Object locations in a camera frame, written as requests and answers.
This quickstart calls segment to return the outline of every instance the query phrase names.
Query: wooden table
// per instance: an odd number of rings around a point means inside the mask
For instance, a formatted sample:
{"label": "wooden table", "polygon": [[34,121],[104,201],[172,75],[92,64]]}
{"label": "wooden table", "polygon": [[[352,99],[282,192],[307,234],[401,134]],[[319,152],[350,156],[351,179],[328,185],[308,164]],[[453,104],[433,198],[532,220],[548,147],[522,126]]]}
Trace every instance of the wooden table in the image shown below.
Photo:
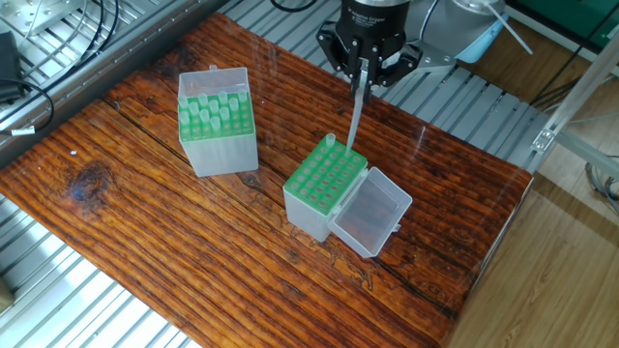
{"label": "wooden table", "polygon": [[[198,179],[183,72],[248,67],[260,168]],[[349,86],[217,14],[0,174],[0,191],[205,346],[445,344],[531,176],[372,99],[355,150],[414,199],[378,257],[317,243],[281,188],[344,140]]]}

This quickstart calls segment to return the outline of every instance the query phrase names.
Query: box lid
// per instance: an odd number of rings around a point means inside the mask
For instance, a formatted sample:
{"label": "box lid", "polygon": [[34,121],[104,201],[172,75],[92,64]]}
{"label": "box lid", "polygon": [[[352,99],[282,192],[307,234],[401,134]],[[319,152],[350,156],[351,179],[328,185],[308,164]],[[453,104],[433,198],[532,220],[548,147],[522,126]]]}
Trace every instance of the box lid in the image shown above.
{"label": "box lid", "polygon": [[373,167],[334,209],[329,229],[362,257],[376,256],[413,199]]}

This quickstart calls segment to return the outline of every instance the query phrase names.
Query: open pipette tip box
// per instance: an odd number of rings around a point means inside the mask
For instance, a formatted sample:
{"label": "open pipette tip box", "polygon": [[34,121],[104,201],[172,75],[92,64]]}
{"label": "open pipette tip box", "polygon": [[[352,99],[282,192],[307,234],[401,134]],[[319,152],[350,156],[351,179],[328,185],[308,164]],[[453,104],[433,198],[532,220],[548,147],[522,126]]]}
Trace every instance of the open pipette tip box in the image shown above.
{"label": "open pipette tip box", "polygon": [[413,202],[368,160],[327,134],[283,186],[288,220],[324,242],[333,231],[376,256]]}
{"label": "open pipette tip box", "polygon": [[178,121],[181,145],[198,177],[258,168],[246,68],[181,73]]}

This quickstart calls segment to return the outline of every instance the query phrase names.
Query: metal rod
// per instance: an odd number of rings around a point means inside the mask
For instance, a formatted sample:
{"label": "metal rod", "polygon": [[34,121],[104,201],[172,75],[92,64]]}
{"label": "metal rod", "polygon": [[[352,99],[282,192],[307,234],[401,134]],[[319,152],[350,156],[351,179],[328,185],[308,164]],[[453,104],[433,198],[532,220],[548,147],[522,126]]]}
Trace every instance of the metal rod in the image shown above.
{"label": "metal rod", "polygon": [[590,162],[594,167],[602,170],[610,177],[619,178],[619,162],[582,141],[578,136],[563,130],[557,134],[555,139],[563,147]]}
{"label": "metal rod", "polygon": [[561,131],[593,95],[617,63],[619,63],[619,35],[606,45],[589,70],[548,120],[545,129],[553,131],[555,134]]}

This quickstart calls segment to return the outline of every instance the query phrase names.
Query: plastic box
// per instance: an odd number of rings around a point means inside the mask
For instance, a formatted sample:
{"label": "plastic box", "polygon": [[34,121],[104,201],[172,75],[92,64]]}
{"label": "plastic box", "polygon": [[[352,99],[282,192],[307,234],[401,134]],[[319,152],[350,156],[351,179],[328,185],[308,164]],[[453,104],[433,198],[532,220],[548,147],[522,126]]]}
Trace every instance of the plastic box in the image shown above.
{"label": "plastic box", "polygon": [[333,231],[362,257],[376,256],[413,200],[367,166],[325,136],[283,186],[288,220],[319,242]]}
{"label": "plastic box", "polygon": [[179,139],[198,177],[258,168],[246,68],[181,73]]}

